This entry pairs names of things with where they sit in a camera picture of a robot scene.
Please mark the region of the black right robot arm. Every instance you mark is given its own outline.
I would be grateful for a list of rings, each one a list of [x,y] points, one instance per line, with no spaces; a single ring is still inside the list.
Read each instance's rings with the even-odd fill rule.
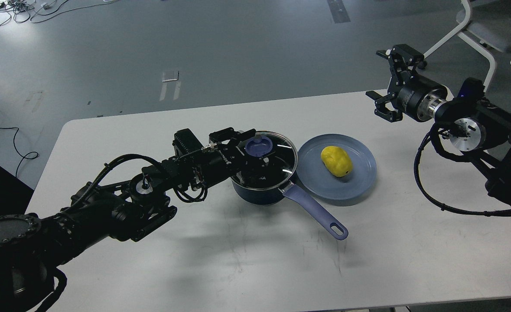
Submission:
[[[458,215],[511,217],[511,113],[492,104],[485,97],[485,85],[475,78],[467,78],[459,93],[448,100],[444,85],[417,72],[424,55],[407,44],[396,44],[376,53],[388,61],[391,78],[386,95],[366,92],[374,101],[374,114],[391,123],[404,116],[416,122],[433,120],[413,164],[414,179],[424,197],[442,211]],[[419,169],[428,144],[447,160],[472,164],[486,178],[487,194],[510,208],[466,211],[429,195],[420,180]]]

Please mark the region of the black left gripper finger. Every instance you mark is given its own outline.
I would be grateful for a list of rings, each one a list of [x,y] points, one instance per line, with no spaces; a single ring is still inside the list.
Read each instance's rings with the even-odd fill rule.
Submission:
[[[241,142],[245,142],[253,138],[257,134],[257,130],[251,129],[247,131],[236,131],[233,127],[228,127],[208,135],[208,148],[210,150],[225,150],[227,148],[235,148]]]
[[[236,181],[246,188],[265,188],[268,186],[267,179],[268,158],[263,158],[257,165],[244,169],[236,174]]]

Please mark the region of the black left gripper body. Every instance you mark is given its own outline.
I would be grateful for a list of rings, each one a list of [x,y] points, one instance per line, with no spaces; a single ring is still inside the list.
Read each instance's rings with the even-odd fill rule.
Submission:
[[[210,143],[195,153],[195,168],[205,186],[215,186],[247,166],[247,156],[238,146]]]

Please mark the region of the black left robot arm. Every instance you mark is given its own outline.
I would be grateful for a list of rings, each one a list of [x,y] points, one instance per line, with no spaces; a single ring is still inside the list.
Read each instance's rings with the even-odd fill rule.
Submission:
[[[208,188],[263,167],[274,152],[256,130],[229,127],[209,139],[204,146],[179,130],[168,159],[119,156],[53,216],[0,215],[0,312],[47,311],[66,287],[60,265],[107,237],[140,241],[176,215],[168,190],[185,203],[204,201]]]

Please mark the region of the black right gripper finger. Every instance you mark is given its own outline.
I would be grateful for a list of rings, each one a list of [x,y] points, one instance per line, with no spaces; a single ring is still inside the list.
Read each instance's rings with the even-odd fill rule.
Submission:
[[[392,104],[392,100],[394,98],[393,95],[382,96],[378,94],[376,91],[366,91],[366,96],[374,101],[374,114],[379,116],[380,118],[390,122],[400,122],[403,119],[403,112],[399,109],[388,109],[387,104]]]
[[[391,74],[388,87],[401,87],[418,77],[416,67],[424,61],[424,54],[408,44],[395,44],[390,49],[376,51],[376,55],[388,61]]]

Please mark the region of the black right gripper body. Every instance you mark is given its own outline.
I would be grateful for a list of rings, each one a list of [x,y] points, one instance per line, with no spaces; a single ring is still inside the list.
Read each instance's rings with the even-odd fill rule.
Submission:
[[[426,122],[433,118],[434,109],[446,100],[446,86],[432,81],[420,74],[409,77],[396,97],[396,107],[417,122]]]

